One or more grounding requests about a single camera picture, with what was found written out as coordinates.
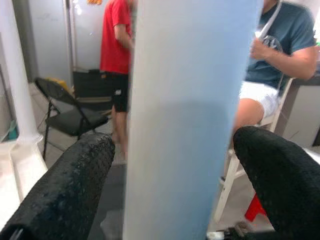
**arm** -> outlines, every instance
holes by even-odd
[[[115,39],[129,51],[134,49],[134,43],[130,35],[126,32],[126,25],[118,24],[114,26],[114,37]]]
[[[267,47],[258,39],[255,39],[251,50],[251,57],[265,60],[292,78],[304,80],[308,80],[314,75],[317,66],[317,54],[314,46],[297,50],[289,56]]]

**black bag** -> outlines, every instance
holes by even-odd
[[[112,109],[112,78],[110,74],[92,69],[88,72],[73,72],[74,97],[81,107],[101,114],[110,114]]]

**white chair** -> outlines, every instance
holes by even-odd
[[[260,127],[268,127],[268,129],[271,132],[275,131],[282,108],[285,104],[287,94],[292,84],[292,81],[293,81],[293,78],[291,78],[287,82],[284,92],[282,94],[278,109],[275,111],[273,115],[262,119],[262,121],[259,123]],[[232,185],[234,183],[234,180],[246,174],[243,168],[241,168],[241,170],[238,170],[239,164],[240,162],[235,154],[235,151],[233,149],[230,149],[226,156],[225,167],[224,167],[224,178],[220,179],[220,183],[223,185],[223,188],[222,188],[222,192],[220,194],[220,198],[218,200],[214,217],[213,217],[216,223],[218,223],[221,219],[221,216],[225,209],[228,196],[232,188]]]

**white pillar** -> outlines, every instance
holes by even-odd
[[[141,0],[124,240],[204,240],[262,0]]]
[[[19,143],[41,139],[37,131],[20,39],[11,0],[0,1],[0,34],[19,128]]]

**hand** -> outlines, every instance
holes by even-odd
[[[258,38],[255,38],[251,47],[250,56],[257,60],[265,60],[271,51],[271,48],[265,46]]]

